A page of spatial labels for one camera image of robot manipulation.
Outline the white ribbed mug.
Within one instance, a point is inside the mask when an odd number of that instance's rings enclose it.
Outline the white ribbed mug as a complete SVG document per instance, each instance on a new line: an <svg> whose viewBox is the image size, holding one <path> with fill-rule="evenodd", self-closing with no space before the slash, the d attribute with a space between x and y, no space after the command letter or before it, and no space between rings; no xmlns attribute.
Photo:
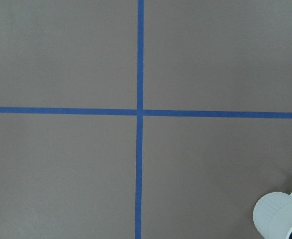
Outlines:
<svg viewBox="0 0 292 239"><path fill-rule="evenodd" d="M253 222L265 239L292 239L292 192L272 192L253 209Z"/></svg>

